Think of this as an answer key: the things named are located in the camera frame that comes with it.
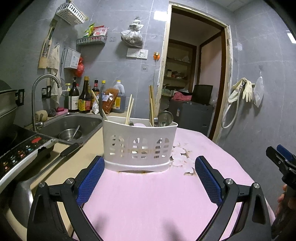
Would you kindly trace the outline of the person's right hand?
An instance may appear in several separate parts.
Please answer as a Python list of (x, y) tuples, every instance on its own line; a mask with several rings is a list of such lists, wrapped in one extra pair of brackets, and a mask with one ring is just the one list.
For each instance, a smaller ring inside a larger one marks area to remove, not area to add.
[(282, 207), (283, 207), (283, 200), (284, 200), (284, 197), (285, 197), (285, 192), (287, 190), (287, 185), (283, 185), (282, 187), (282, 190), (283, 190), (283, 193), (280, 195), (280, 197), (278, 197), (277, 199), (277, 202), (278, 202), (278, 206), (277, 206), (277, 209), (276, 209), (276, 213), (275, 213), (275, 216), (278, 216), (279, 213), (281, 212), (282, 210)]

